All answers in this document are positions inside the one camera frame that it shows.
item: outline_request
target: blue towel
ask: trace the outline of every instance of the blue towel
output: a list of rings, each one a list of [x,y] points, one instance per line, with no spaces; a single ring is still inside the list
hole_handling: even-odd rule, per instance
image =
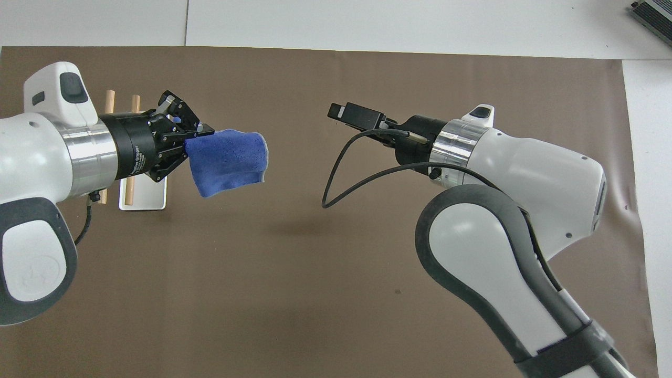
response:
[[[268,147],[259,133],[237,130],[187,139],[185,150],[198,192],[211,197],[223,190],[263,182]]]

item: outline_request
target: cable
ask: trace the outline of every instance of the cable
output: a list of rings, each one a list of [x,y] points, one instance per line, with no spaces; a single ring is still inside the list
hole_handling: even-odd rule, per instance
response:
[[[534,228],[532,227],[532,220],[530,219],[530,214],[523,210],[520,209],[520,211],[523,213],[523,218],[525,218],[525,223],[528,224],[528,230],[530,231],[530,239],[532,241],[532,248],[534,250],[534,254],[537,255],[537,260],[539,261],[539,265],[541,265],[542,270],[544,273],[546,273],[546,277],[550,281],[550,283],[553,285],[553,287],[559,292],[563,290],[562,285],[560,285],[560,282],[555,278],[555,275],[553,275],[553,271],[550,269],[550,266],[548,265],[548,262],[546,261],[546,258],[544,257],[542,253],[542,249],[539,246],[539,241],[537,241],[537,236],[534,233]]]
[[[387,176],[388,174],[393,174],[394,172],[400,172],[400,171],[405,171],[406,169],[415,169],[415,168],[429,168],[429,167],[437,167],[437,168],[450,168],[454,169],[456,171],[464,172],[465,174],[468,174],[477,180],[480,180],[483,184],[486,184],[487,186],[490,186],[491,188],[497,189],[501,191],[496,185],[494,185],[492,182],[487,180],[485,177],[481,176],[480,174],[472,171],[471,169],[462,167],[460,165],[455,165],[455,164],[448,164],[448,163],[430,163],[430,162],[422,162],[422,163],[410,163],[410,164],[404,164],[400,165],[398,167],[394,168],[389,168],[384,171],[378,172],[377,174],[373,174],[364,180],[358,182],[357,184],[354,184],[350,188],[348,188],[345,192],[339,194],[336,196],[333,200],[327,202],[327,195],[329,194],[329,189],[331,187],[331,182],[333,181],[334,175],[336,174],[336,171],[341,164],[341,160],[343,159],[343,156],[345,155],[345,152],[350,148],[350,145],[358,140],[359,138],[366,137],[368,135],[396,135],[398,137],[408,137],[409,133],[407,131],[403,130],[395,130],[393,128],[376,128],[374,130],[365,130],[362,131],[361,133],[355,135],[354,137],[350,138],[350,140],[343,146],[343,149],[341,150],[341,153],[339,154],[338,158],[336,159],[336,162],[334,163],[333,168],[331,169],[331,174],[329,175],[329,179],[327,180],[327,186],[325,186],[325,193],[322,196],[322,207],[324,209],[327,209],[334,204],[338,203],[340,200],[345,198],[348,194],[354,192],[355,190],[361,188],[362,186],[368,184],[369,182],[381,178],[382,176]]]
[[[82,231],[79,233],[79,236],[77,239],[75,239],[75,245],[79,244],[80,241],[84,238],[84,235],[86,235],[86,232],[89,230],[89,226],[91,226],[91,200],[87,200],[86,204],[86,221],[84,221],[84,227],[82,228]]]
[[[618,361],[626,370],[630,370],[630,367],[628,366],[628,363],[625,361],[623,356],[616,350],[616,348],[611,348],[609,349],[609,354]]]

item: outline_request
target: black button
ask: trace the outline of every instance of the black button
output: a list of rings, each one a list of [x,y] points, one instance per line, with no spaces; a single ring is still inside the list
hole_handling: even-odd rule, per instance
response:
[[[490,109],[485,108],[484,106],[479,106],[476,109],[472,110],[471,113],[469,113],[470,116],[474,116],[476,118],[488,118],[490,116]]]
[[[33,106],[43,101],[44,101],[44,91],[41,91],[40,93],[33,96]]]
[[[89,100],[79,75],[72,72],[60,74],[60,95],[71,104],[81,104]]]
[[[432,168],[431,172],[429,173],[429,178],[434,180],[441,175],[441,172],[441,168]]]

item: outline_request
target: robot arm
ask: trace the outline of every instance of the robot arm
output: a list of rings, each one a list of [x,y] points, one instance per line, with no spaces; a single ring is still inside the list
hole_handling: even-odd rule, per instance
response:
[[[213,133],[170,91],[156,110],[98,116],[72,63],[33,74],[24,113],[0,119],[0,325],[42,313],[72,282],[77,252],[56,203],[138,174],[159,182],[187,159],[186,139]]]
[[[418,220],[418,257],[488,323],[524,376],[632,377],[613,340],[546,264],[597,227],[602,167],[562,147],[509,137],[492,127],[493,116],[492,106],[479,105],[459,120],[413,116],[398,124],[350,103],[329,111],[395,149],[402,166],[387,172],[413,168],[448,188]]]

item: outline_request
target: microfiber towel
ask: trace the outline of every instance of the microfiber towel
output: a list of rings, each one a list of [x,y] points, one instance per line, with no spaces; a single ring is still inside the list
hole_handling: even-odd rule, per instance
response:
[[[228,129],[187,139],[184,147],[196,188],[203,197],[263,182],[268,147],[259,133]]]

